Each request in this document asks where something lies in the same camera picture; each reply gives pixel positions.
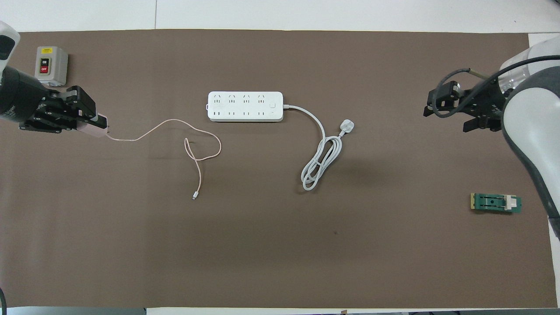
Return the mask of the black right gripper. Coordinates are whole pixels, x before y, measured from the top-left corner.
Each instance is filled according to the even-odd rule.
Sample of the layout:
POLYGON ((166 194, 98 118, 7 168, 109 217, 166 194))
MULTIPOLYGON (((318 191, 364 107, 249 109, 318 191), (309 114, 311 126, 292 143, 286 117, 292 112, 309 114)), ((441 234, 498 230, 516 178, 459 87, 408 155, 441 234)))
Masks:
MULTIPOLYGON (((436 98, 436 108, 441 114, 448 114, 455 109, 456 101, 462 97, 460 84, 456 80, 443 84, 437 91, 431 90, 428 93, 427 103, 423 110, 424 116, 431 116, 433 112, 433 97, 436 98)), ((463 132, 468 133, 477 129, 488 129, 492 132, 499 131, 499 120, 503 116, 503 108, 506 98, 497 83, 491 83, 483 88, 478 94, 467 101, 466 105, 460 110, 475 118, 464 122, 463 132)))

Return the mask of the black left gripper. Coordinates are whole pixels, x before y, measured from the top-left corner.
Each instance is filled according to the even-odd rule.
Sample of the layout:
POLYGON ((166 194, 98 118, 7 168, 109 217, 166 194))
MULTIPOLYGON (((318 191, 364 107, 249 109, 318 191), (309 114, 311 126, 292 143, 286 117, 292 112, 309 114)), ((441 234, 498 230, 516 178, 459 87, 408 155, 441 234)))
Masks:
POLYGON ((21 130, 60 134, 76 129, 78 121, 108 127, 106 116, 97 112, 95 101, 80 86, 71 86, 66 92, 36 91, 28 97, 32 114, 19 123, 21 130))

